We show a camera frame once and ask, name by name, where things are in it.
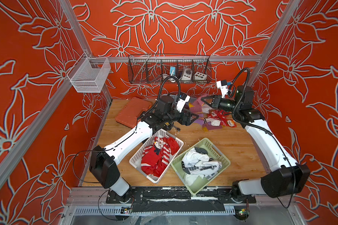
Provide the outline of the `red white striped sock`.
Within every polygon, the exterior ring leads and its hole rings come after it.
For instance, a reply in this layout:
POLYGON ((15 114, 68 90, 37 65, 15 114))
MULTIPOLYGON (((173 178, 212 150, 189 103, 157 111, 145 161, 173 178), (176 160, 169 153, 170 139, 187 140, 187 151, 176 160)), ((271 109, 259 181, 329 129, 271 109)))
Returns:
POLYGON ((160 155, 161 155, 161 160, 159 162, 158 167, 165 169, 170 162, 171 148, 168 144, 168 139, 165 137, 158 138, 157 144, 158 144, 158 147, 160 148, 160 155))

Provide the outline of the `blue perforated plastic basket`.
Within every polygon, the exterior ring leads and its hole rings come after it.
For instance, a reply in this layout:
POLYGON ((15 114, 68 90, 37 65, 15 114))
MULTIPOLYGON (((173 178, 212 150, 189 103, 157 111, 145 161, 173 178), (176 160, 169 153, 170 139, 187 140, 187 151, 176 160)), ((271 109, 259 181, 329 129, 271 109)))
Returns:
MULTIPOLYGON (((175 94, 175 95, 174 94, 170 94, 169 96, 172 97, 175 101, 177 100, 177 94, 175 94)), ((185 97, 184 99, 186 99, 186 94, 181 93, 179 97, 180 98, 185 97)))

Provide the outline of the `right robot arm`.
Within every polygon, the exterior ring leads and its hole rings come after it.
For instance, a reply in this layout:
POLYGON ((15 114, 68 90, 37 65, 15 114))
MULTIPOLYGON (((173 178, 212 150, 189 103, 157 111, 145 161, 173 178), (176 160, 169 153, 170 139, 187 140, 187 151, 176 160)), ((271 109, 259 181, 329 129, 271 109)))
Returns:
POLYGON ((251 195, 267 195, 271 198, 293 196, 304 189, 310 175, 309 167, 301 165, 288 153, 271 132, 262 113, 253 108, 246 94, 241 94, 235 100, 220 95, 203 97, 201 100, 213 109, 230 113, 235 122, 246 130, 266 171, 262 178, 233 182, 233 200, 240 201, 251 195))

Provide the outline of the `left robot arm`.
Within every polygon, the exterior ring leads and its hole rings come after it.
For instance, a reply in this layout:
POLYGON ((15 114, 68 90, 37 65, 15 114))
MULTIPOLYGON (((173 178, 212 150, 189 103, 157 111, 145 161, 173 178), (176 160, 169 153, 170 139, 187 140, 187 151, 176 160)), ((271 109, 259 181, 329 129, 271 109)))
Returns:
POLYGON ((189 126, 199 115, 183 109, 161 113, 158 110, 147 112, 140 122, 124 136, 105 147, 96 146, 92 150, 89 171, 104 187, 114 191, 121 198, 131 196, 131 186, 122 178, 118 165, 136 146, 149 139, 160 129, 171 130, 174 122, 189 126))

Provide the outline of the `red christmas sock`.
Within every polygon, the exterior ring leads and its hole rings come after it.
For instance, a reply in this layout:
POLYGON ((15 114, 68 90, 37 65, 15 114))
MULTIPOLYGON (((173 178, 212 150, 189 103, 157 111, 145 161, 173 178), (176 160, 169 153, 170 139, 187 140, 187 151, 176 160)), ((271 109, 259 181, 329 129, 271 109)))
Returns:
POLYGON ((172 137, 169 137, 167 140, 168 140, 168 145, 171 149, 171 155, 174 156, 179 150, 179 144, 172 137))

